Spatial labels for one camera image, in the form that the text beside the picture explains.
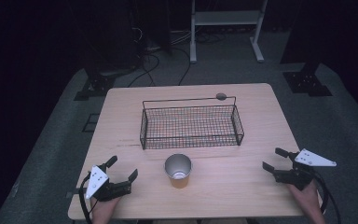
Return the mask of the person's right hand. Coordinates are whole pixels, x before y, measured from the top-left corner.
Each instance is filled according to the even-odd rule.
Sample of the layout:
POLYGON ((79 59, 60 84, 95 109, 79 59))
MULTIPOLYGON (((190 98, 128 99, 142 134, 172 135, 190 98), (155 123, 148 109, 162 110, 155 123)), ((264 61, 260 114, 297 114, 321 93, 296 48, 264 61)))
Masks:
POLYGON ((311 181, 302 190, 291 184, 287 184, 286 187, 310 224, 326 224, 319 206, 318 191, 314 181, 311 181))

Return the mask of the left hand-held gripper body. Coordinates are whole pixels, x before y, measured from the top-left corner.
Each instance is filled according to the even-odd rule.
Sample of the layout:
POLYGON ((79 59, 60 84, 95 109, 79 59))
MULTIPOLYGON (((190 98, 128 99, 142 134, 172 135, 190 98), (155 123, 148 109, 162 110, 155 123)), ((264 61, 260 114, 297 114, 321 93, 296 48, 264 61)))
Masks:
POLYGON ((94 197, 98 201, 107 202, 115 198, 131 193, 132 175, 127 181, 111 183, 106 169, 93 165, 89 174, 89 184, 85 196, 87 199, 94 197))

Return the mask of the metal cup with orange sleeve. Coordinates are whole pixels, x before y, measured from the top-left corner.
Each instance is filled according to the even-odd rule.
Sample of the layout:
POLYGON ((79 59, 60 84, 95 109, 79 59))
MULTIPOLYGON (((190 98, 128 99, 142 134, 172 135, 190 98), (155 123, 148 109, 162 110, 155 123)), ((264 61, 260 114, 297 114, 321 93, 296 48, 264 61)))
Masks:
POLYGON ((192 161, 184 154, 172 154, 164 162, 164 171, 169 177, 173 187, 185 188, 192 171, 192 161))

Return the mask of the person's left hand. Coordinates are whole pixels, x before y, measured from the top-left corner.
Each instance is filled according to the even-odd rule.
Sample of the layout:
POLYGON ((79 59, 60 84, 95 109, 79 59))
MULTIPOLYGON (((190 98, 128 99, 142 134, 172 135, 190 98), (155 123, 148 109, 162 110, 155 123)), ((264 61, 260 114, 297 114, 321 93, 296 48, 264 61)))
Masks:
POLYGON ((100 202, 95 198, 90 199, 92 207, 92 224, 108 224, 111 220, 120 199, 115 198, 107 202, 100 202))

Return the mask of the white metal stand frame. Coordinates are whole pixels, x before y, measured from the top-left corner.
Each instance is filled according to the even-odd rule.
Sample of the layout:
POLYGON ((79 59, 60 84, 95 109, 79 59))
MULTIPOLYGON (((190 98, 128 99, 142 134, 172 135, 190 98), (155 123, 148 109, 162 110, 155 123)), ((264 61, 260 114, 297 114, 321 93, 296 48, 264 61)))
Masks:
POLYGON ((263 0, 258 10, 242 11, 197 11, 196 0, 192 0, 190 21, 189 61, 197 62, 196 28, 199 26, 254 25, 255 33, 250 37, 255 58, 259 63, 265 61, 258 45, 262 24, 269 0, 263 0))

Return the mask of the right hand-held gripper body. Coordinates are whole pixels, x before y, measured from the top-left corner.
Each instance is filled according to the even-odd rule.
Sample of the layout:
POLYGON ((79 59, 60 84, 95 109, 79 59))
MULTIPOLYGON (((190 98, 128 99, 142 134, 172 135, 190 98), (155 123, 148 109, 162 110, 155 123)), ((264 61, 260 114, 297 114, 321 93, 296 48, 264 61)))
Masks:
POLYGON ((307 149, 289 152, 292 162, 290 170, 276 170, 273 173, 278 183, 291 184, 297 189, 305 188, 315 177, 315 167, 336 167, 337 163, 307 149))

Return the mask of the black stand base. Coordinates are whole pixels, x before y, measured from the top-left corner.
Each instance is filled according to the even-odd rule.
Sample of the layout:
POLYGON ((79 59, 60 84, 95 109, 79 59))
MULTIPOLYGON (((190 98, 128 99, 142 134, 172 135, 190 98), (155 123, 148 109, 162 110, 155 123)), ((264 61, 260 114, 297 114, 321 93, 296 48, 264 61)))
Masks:
POLYGON ((75 101, 87 101, 90 97, 104 97, 114 87, 117 76, 103 76, 88 78, 81 91, 75 96, 75 101))
POLYGON ((293 93, 307 93, 311 97, 331 96, 331 91, 321 83, 315 73, 319 63, 305 63, 297 72, 284 72, 283 76, 293 93))

